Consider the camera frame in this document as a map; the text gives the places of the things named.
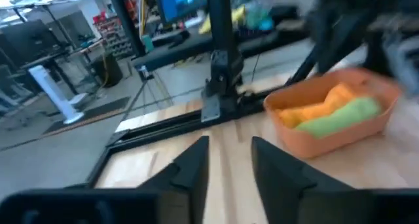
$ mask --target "cable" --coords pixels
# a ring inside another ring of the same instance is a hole
[[[103,49],[103,53],[102,53],[102,60],[103,60],[103,68],[105,69],[105,80],[103,81],[103,84],[98,88],[98,90],[96,91],[96,93],[94,94],[95,99],[98,98],[98,93],[99,91],[107,84],[108,80],[109,80],[109,72],[107,70],[107,65],[106,65],[106,57],[105,57],[105,53],[106,53],[106,49],[104,47],[104,45],[102,43],[100,43],[100,46]]]
[[[261,57],[261,54],[257,55],[255,67],[253,67],[253,73],[251,74],[251,82],[253,82],[253,79],[255,78],[255,72],[256,72],[257,62],[259,62],[259,57]]]

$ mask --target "orange sponge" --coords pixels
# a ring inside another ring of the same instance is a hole
[[[358,95],[348,85],[339,83],[329,91],[323,103],[292,109],[279,109],[277,114],[286,127],[294,128],[302,122],[328,116],[356,97]]]

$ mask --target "green sponge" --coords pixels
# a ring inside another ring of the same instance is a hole
[[[296,129],[321,138],[355,123],[376,117],[381,112],[381,105],[374,98],[360,97],[337,109],[331,115],[303,122]]]

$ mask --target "standing desk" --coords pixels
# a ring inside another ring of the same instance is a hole
[[[266,90],[282,85],[290,75],[263,79],[240,90]],[[117,132],[181,115],[201,106],[200,100],[196,100],[128,119],[120,123]],[[418,128],[419,105],[401,98],[384,134],[371,136],[305,162],[358,189],[417,188]],[[137,187],[168,165],[200,136],[209,136],[210,140],[204,223],[267,223],[253,177],[251,139],[259,136],[287,150],[277,140],[274,125],[266,113],[116,153],[110,158],[95,187]]]

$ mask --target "orange basket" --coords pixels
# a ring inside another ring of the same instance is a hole
[[[373,96],[380,102],[383,113],[323,138],[315,138],[308,132],[283,125],[276,110],[323,102],[330,89],[338,83],[346,83]],[[400,93],[399,87],[391,79],[366,69],[351,67],[277,90],[266,97],[264,108],[275,124],[278,139],[285,143],[286,148],[297,157],[312,158],[383,131]]]

